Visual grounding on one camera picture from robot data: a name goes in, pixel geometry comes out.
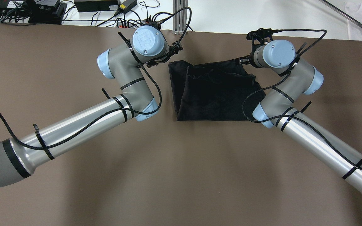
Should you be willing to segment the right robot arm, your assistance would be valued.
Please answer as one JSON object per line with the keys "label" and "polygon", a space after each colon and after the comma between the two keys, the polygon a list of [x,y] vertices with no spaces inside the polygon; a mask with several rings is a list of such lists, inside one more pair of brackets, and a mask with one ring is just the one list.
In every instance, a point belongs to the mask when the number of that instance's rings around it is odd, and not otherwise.
{"label": "right robot arm", "polygon": [[[327,40],[305,59],[325,74],[305,115],[362,153],[362,41]],[[362,222],[362,195],[340,175],[276,128],[233,123],[238,170],[233,201],[250,214],[292,218],[316,214]]]}

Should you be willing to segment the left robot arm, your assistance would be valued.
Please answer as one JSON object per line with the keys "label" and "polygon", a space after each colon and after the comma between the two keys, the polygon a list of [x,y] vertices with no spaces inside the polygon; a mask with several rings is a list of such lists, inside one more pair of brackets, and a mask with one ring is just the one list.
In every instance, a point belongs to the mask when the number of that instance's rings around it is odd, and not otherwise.
{"label": "left robot arm", "polygon": [[107,95],[104,102],[46,128],[39,129],[34,124],[34,132],[23,140],[18,139],[0,113],[11,135],[0,141],[0,187],[28,178],[40,165],[122,123],[133,118],[143,121],[157,114],[162,94],[156,101],[142,72],[153,81],[146,68],[178,54],[183,49],[181,40],[185,33],[169,45],[156,25],[137,28],[130,39],[119,32],[124,43],[103,52],[97,64],[106,78],[117,80],[121,93]]}

